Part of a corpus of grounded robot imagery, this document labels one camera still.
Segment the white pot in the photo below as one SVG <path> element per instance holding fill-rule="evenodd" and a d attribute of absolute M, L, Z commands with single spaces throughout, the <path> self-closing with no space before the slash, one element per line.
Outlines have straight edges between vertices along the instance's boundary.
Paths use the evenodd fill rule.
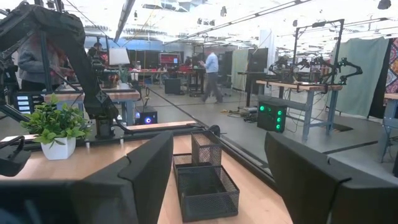
<path fill-rule="evenodd" d="M 60 145 L 57 142 L 51 146 L 50 144 L 43 144 L 42 149 L 43 153 L 49 160 L 56 159 L 68 159 L 70 155 L 75 151 L 76 148 L 76 138 L 55 138 L 57 141 L 64 143 L 65 145 Z"/>

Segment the blue light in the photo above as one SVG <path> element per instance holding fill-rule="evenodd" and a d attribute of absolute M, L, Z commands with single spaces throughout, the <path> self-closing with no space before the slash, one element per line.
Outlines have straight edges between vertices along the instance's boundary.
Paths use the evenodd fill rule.
<path fill-rule="evenodd" d="M 150 117 L 145 118 L 145 124 L 150 124 L 152 122 L 152 119 Z"/>

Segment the wire mesh basket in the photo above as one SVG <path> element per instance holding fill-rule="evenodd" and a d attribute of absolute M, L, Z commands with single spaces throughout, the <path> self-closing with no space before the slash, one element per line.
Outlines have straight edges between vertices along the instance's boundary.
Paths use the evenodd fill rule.
<path fill-rule="evenodd" d="M 191 133 L 192 163 L 200 166 L 210 163 L 213 166 L 221 165 L 222 144 L 211 131 Z"/>
<path fill-rule="evenodd" d="M 238 214 L 239 189 L 222 166 L 181 167 L 175 175 L 184 222 Z"/>

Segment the metal frame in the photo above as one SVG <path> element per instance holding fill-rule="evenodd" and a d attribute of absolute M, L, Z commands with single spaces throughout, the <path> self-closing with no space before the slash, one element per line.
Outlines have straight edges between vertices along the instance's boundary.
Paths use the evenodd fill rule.
<path fill-rule="evenodd" d="M 301 32 L 300 33 L 300 29 L 305 29 L 307 30 L 307 28 L 312 27 L 312 28 L 316 28 L 316 27 L 324 27 L 326 24 L 334 24 L 336 22 L 340 23 L 340 30 L 339 30 L 339 35 L 337 38 L 337 44 L 336 44 L 336 55 L 335 55 L 335 61 L 334 61 L 334 66 L 337 67 L 338 65 L 338 53 L 340 51 L 340 45 L 341 45 L 341 36 L 343 35 L 343 28 L 344 28 L 344 19 L 338 19 L 335 21 L 326 21 L 326 22 L 317 22 L 314 23 L 310 26 L 305 26 L 305 27 L 298 27 L 296 28 L 296 33 L 295 33 L 295 41 L 294 41 L 294 51 L 293 51 L 293 63 L 292 63 L 292 68 L 295 67 L 296 64 L 296 57 L 297 57 L 297 44 L 299 41 L 300 36 L 305 32 Z M 336 74 L 332 73 L 331 75 L 331 84 L 333 85 L 335 83 L 335 76 Z"/>

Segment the green curtain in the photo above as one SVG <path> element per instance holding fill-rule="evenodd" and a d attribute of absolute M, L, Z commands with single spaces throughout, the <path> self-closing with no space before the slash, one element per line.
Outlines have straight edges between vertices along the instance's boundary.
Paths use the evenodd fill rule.
<path fill-rule="evenodd" d="M 348 78 L 347 85 L 339 91 L 336 110 L 368 116 L 388 43 L 388 40 L 379 38 L 373 40 L 351 39 L 341 44 L 339 61 L 346 57 L 349 62 L 360 66 L 363 74 Z M 335 83 L 340 81 L 340 75 L 348 75 L 355 71 L 356 69 L 353 67 L 342 67 Z"/>
<path fill-rule="evenodd" d="M 248 55 L 248 49 L 234 50 L 232 53 L 232 84 L 235 89 L 244 90 L 246 86 L 246 75 L 238 75 L 238 72 L 246 71 Z"/>

